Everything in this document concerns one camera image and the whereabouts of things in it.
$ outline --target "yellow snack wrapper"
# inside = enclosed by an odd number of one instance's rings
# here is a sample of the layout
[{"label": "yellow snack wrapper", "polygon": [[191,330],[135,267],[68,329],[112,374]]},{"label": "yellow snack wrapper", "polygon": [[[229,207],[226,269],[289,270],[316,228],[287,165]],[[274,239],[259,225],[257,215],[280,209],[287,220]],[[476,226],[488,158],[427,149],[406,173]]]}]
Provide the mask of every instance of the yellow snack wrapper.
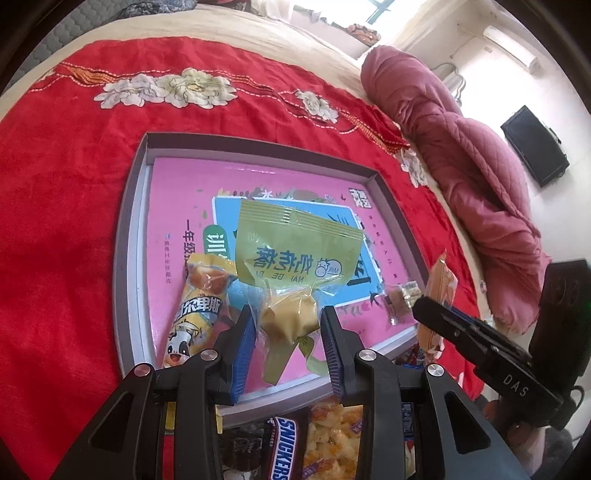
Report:
[{"label": "yellow snack wrapper", "polygon": [[174,316],[163,367],[185,363],[203,350],[213,324],[227,309],[228,285],[236,279],[234,262],[214,254],[191,254],[181,305]]},{"label": "yellow snack wrapper", "polygon": [[[439,258],[431,268],[425,295],[443,306],[450,307],[456,295],[457,277],[445,263],[447,252]],[[425,363],[430,364],[443,354],[444,344],[441,335],[436,334],[422,323],[418,324],[418,344],[425,351]]]}]

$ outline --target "pink quilt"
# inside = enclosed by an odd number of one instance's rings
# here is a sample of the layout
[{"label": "pink quilt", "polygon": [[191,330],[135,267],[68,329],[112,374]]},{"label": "pink quilt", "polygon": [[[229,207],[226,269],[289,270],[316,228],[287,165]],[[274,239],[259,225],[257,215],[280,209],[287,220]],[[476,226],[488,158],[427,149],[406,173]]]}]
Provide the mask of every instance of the pink quilt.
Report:
[{"label": "pink quilt", "polygon": [[417,58],[373,49],[361,81],[368,97],[416,143],[480,253],[493,315],[516,332],[535,322],[550,258],[531,221],[524,169],[489,127],[464,118],[445,85]]}]

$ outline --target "wall-mounted tv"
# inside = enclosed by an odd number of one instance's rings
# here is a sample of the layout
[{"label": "wall-mounted tv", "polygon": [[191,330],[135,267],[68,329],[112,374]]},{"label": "wall-mounted tv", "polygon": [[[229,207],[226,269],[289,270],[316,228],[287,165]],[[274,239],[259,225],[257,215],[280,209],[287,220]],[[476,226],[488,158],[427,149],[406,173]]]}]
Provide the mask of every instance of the wall-mounted tv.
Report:
[{"label": "wall-mounted tv", "polygon": [[525,105],[502,124],[501,129],[541,187],[562,176],[569,166],[560,140]]}]

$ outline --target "wrapped candy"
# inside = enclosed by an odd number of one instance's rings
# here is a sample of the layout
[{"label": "wrapped candy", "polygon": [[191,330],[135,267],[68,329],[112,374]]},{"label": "wrapped candy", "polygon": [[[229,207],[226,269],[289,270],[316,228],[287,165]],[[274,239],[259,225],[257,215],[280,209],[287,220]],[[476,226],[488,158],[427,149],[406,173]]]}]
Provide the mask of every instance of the wrapped candy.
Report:
[{"label": "wrapped candy", "polygon": [[313,357],[310,334],[319,329],[327,297],[357,265],[363,232],[281,205],[243,200],[236,235],[236,271],[265,336],[263,379],[276,385],[297,346],[308,369],[326,373]]},{"label": "wrapped candy", "polygon": [[174,316],[163,367],[185,363],[203,350],[217,318],[226,310],[228,285],[236,280],[234,262],[214,254],[191,254],[180,307]]}]

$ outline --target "window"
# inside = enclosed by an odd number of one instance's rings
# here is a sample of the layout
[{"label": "window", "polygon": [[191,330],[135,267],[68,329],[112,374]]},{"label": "window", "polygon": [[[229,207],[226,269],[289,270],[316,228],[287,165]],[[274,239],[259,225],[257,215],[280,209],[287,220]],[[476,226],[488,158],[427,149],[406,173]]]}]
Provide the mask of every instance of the window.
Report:
[{"label": "window", "polygon": [[375,5],[375,11],[371,16],[367,19],[367,23],[373,25],[375,21],[382,15],[384,12],[388,11],[388,7],[394,3],[394,0],[367,0]]},{"label": "window", "polygon": [[295,0],[309,10],[321,12],[327,22],[335,22],[343,28],[354,23],[373,24],[394,0]]}]

